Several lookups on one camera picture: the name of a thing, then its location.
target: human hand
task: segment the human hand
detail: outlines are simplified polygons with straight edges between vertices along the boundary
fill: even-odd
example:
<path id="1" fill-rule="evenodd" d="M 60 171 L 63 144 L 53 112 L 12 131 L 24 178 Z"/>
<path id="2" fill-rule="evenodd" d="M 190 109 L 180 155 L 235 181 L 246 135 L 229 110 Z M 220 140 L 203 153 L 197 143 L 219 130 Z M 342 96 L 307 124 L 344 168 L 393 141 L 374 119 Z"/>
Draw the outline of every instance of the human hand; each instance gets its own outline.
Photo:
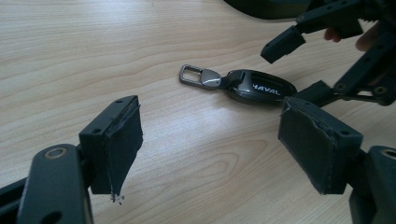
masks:
<path id="1" fill-rule="evenodd" d="M 332 40 L 335 43 L 341 41 L 341 37 L 333 28 L 328 28 L 324 33 L 326 40 Z M 378 23 L 364 33 L 356 42 L 356 48 L 361 51 L 367 51 L 378 39 Z"/>

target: wood grain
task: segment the wood grain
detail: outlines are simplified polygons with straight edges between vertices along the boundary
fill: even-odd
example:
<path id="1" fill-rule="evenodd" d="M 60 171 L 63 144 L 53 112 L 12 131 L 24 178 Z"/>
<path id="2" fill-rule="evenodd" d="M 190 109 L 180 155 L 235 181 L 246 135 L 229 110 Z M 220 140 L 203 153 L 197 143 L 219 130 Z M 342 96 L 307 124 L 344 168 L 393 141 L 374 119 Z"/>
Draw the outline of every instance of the wood grain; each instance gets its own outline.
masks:
<path id="1" fill-rule="evenodd" d="M 138 95 L 144 145 L 122 205 L 92 195 L 95 223 L 350 223 L 350 189 L 319 195 L 277 140 L 279 108 L 177 79 L 185 63 L 223 75 L 247 68 L 301 90 L 332 85 L 362 55 L 356 38 L 334 44 L 317 32 L 267 63 L 263 45 L 292 24 L 220 0 L 1 2 L 0 187 L 26 177 L 41 149 L 77 145 L 112 101 Z M 325 109 L 364 134 L 363 149 L 396 146 L 395 105 Z"/>

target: wooden table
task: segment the wooden table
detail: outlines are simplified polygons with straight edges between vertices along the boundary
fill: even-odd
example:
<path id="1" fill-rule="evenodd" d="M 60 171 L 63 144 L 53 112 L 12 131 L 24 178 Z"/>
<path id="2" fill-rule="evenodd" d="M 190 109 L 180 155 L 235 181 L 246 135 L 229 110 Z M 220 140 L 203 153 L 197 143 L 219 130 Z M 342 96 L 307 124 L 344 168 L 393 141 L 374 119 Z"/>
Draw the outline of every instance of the wooden table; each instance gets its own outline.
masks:
<path id="1" fill-rule="evenodd" d="M 144 144 L 122 205 L 92 195 L 95 223 L 350 223 L 351 188 L 319 195 L 277 140 L 280 108 L 178 81 L 189 63 L 222 75 L 259 70 L 302 90 L 320 79 L 332 85 L 362 55 L 356 38 L 334 44 L 317 32 L 267 63 L 262 47 L 292 24 L 220 0 L 3 1 L 0 187 L 26 177 L 40 150 L 77 145 L 112 101 L 138 95 Z M 395 105 L 324 109 L 364 134 L 364 150 L 396 146 Z"/>

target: key fob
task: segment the key fob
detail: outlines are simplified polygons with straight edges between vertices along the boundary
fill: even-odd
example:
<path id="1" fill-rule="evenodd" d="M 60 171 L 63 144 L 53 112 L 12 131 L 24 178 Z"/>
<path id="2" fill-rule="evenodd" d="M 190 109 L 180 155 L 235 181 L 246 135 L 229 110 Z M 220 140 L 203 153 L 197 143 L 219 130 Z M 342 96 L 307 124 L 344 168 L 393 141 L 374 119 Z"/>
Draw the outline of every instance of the key fob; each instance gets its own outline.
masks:
<path id="1" fill-rule="evenodd" d="M 239 85 L 227 88 L 228 94 L 235 100 L 245 104 L 281 105 L 286 96 L 297 92 L 296 88 L 280 77 L 253 70 L 235 70 L 244 77 Z"/>

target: car key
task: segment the car key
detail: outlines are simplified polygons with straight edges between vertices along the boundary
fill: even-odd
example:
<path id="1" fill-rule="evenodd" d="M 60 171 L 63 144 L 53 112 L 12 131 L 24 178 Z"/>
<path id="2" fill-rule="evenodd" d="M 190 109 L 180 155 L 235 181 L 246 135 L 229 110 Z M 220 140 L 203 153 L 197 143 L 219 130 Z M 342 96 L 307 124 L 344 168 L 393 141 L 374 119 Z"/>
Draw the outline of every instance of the car key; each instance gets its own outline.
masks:
<path id="1" fill-rule="evenodd" d="M 196 73 L 199 81 L 185 78 L 186 70 Z M 179 80 L 205 90 L 226 90 L 233 99 L 250 105 L 281 105 L 286 96 L 297 92 L 285 79 L 247 69 L 233 70 L 222 77 L 212 70 L 185 64 Z"/>

